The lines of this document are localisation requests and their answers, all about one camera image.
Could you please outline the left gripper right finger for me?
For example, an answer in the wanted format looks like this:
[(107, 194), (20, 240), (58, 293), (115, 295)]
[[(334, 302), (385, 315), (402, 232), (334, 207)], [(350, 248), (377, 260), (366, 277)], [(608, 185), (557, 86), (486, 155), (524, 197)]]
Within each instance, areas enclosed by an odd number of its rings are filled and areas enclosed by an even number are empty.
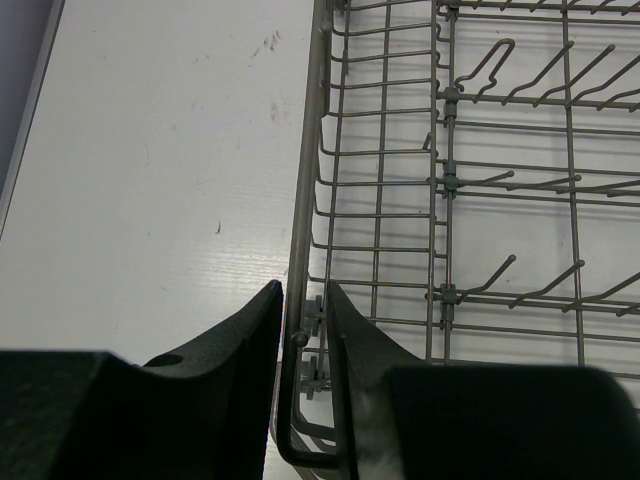
[(336, 451), (344, 479), (635, 479), (639, 419), (607, 373), (432, 366), (327, 292)]

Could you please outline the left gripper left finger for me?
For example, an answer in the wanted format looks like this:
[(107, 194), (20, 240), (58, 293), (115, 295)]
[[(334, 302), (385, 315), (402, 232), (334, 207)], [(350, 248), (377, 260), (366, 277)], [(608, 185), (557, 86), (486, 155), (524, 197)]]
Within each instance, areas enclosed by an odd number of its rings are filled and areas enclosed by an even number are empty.
[(98, 351), (1, 354), (5, 479), (259, 479), (283, 291), (146, 364)]

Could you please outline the grey wire dish rack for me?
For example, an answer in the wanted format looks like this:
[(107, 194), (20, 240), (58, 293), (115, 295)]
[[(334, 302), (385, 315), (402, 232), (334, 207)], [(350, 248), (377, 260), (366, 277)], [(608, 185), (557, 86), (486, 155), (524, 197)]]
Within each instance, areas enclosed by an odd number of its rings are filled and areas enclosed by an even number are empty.
[(335, 452), (329, 286), (437, 366), (639, 396), (639, 5), (317, 1), (271, 434)]

